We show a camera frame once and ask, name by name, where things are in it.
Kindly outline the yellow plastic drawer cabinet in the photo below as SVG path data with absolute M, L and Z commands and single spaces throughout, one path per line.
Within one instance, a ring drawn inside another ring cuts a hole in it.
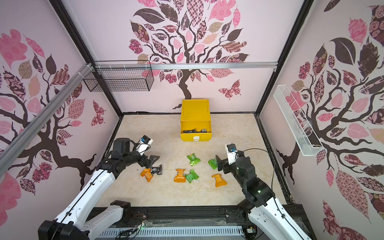
M 197 133 L 184 134 L 184 130 L 196 129 Z M 207 142 L 212 139 L 212 121 L 209 100 L 183 100 L 181 111 L 181 140 Z

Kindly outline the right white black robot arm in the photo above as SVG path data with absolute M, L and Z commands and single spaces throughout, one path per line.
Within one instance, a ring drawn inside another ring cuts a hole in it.
M 272 189 L 256 175 L 249 157 L 229 159 L 216 156 L 218 171 L 231 173 L 242 188 L 245 199 L 240 212 L 271 240 L 310 240 L 311 237 L 289 215 Z

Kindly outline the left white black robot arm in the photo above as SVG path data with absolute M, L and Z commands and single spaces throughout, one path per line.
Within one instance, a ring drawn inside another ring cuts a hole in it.
M 38 229 L 40 240 L 94 240 L 107 228 L 129 214 L 130 203 L 114 201 L 93 218 L 92 210 L 104 192 L 132 164 L 149 169 L 159 159 L 146 156 L 153 139 L 143 136 L 135 143 L 118 138 L 113 149 L 97 165 L 91 179 L 75 199 L 54 220 L 44 221 Z

